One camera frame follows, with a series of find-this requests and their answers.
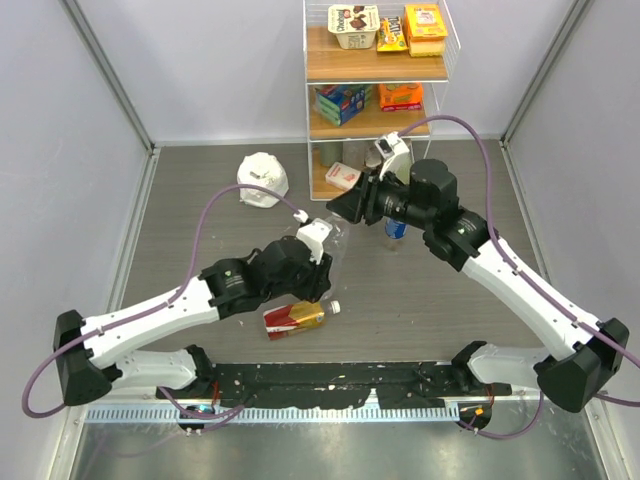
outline robotic hand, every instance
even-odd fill
[[[622,355],[580,325],[625,347],[629,331],[619,320],[600,322],[580,309],[518,258],[487,221],[460,206],[456,177],[439,160],[419,160],[409,185],[393,171],[409,150],[398,134],[376,142],[385,162],[363,172],[348,192],[327,208],[351,223],[372,225],[383,217],[422,230],[437,258],[479,282],[504,302],[540,338],[545,348],[502,348],[473,342],[452,361],[461,385],[508,383],[541,389],[570,412],[584,405],[618,371]],[[570,312],[572,320],[564,318]]]
[[[306,220],[300,212],[298,220]],[[204,350],[191,346],[172,353],[138,348],[195,325],[213,323],[256,310],[285,294],[317,302],[330,288],[332,258],[323,242],[333,226],[323,220],[304,221],[295,237],[285,236],[245,258],[219,260],[191,278],[182,294],[175,290],[105,315],[83,317],[75,310],[57,319],[54,350],[78,337],[102,332],[56,358],[64,404],[82,405],[125,387],[168,387],[177,396],[199,397],[212,383],[213,367]],[[150,308],[165,308],[146,315]],[[145,316],[112,330],[122,319]]]

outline shelf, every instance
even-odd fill
[[[347,138],[376,139],[389,132],[397,132],[425,117],[424,110],[380,110],[377,94],[371,104],[340,127],[326,120],[313,108],[313,95],[309,106],[309,138],[314,140],[342,140]],[[411,137],[429,135],[429,126],[421,125],[411,132]]]
[[[318,148],[313,149],[313,191],[311,192],[312,200],[331,200],[336,198],[344,190],[340,190],[333,185],[329,185],[324,180],[324,176],[327,174],[329,167],[325,167],[320,163],[320,150]]]
[[[326,26],[307,28],[308,83],[446,81],[442,57],[412,58],[408,52],[343,50]]]

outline white food container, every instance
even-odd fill
[[[375,5],[332,5],[329,7],[329,31],[344,49],[371,48],[380,29]]]

